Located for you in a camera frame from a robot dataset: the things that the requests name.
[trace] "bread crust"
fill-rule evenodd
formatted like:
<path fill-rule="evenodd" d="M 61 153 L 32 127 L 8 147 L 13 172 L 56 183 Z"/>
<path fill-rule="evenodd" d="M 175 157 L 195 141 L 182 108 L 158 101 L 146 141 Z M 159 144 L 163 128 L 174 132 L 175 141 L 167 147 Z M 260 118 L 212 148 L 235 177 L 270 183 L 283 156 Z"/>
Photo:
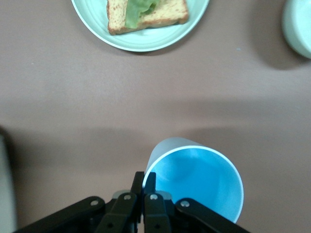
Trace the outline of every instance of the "bread crust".
<path fill-rule="evenodd" d="M 142 29 L 146 29 L 146 28 L 159 28 L 159 27 L 170 26 L 176 23 L 184 24 L 188 21 L 189 11 L 188 11 L 186 0 L 182 0 L 182 1 L 183 1 L 183 6 L 186 9 L 183 12 L 184 14 L 182 17 L 174 18 L 174 19 L 168 17 L 168 18 L 163 18 L 163 19 L 146 20 L 146 21 L 141 22 L 136 29 L 126 28 L 125 26 L 114 29 L 114 28 L 111 28 L 110 26 L 110 20 L 111 20 L 110 11 L 112 11 L 113 9 L 111 9 L 109 0 L 107 0 L 106 10 L 107 10 L 107 16 L 108 16 L 108 31 L 111 35 L 116 35 L 116 34 L 135 32 L 135 31 L 139 31 Z"/>

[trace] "toast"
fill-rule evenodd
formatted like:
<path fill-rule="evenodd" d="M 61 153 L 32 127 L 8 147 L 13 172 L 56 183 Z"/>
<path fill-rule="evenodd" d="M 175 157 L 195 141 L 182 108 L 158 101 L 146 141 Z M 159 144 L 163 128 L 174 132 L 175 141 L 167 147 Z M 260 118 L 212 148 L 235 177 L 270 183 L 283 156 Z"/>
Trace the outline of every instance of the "toast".
<path fill-rule="evenodd" d="M 108 31 L 111 35 L 128 33 L 145 28 L 159 28 L 183 24 L 189 18 L 186 0 L 160 0 L 154 11 L 140 17 L 138 27 L 127 28 L 125 26 L 127 0 L 108 0 L 107 16 Z"/>

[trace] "lettuce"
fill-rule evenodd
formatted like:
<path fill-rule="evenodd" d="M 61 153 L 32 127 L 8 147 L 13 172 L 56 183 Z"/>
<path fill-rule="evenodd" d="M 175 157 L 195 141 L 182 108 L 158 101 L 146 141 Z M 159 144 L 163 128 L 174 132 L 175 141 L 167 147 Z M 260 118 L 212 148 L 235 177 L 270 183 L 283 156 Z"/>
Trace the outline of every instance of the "lettuce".
<path fill-rule="evenodd" d="M 137 28 L 139 18 L 142 15 L 152 13 L 160 0 L 128 0 L 125 14 L 125 26 Z"/>

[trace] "table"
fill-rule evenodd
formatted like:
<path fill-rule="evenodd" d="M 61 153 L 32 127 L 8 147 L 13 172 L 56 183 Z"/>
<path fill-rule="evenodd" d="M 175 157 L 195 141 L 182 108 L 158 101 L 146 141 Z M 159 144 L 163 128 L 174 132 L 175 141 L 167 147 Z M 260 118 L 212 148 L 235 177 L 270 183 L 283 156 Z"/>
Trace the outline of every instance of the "table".
<path fill-rule="evenodd" d="M 70 0 L 1 1 L 0 125 L 15 147 L 19 226 L 110 200 L 180 136 L 237 167 L 239 225 L 309 232 L 311 62 L 282 36 L 284 2 L 212 0 L 181 41 L 134 53 L 99 40 Z"/>

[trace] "blue paper cup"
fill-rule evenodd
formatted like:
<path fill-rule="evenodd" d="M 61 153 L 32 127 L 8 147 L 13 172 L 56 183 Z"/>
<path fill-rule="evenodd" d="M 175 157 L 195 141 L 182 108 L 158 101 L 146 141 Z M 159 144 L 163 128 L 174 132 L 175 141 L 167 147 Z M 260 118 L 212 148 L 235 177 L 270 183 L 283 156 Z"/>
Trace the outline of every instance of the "blue paper cup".
<path fill-rule="evenodd" d="M 236 223 L 243 206 L 243 184 L 223 154 L 181 137 L 165 139 L 151 153 L 143 187 L 156 173 L 156 190 L 171 194 L 173 202 L 192 198 Z"/>

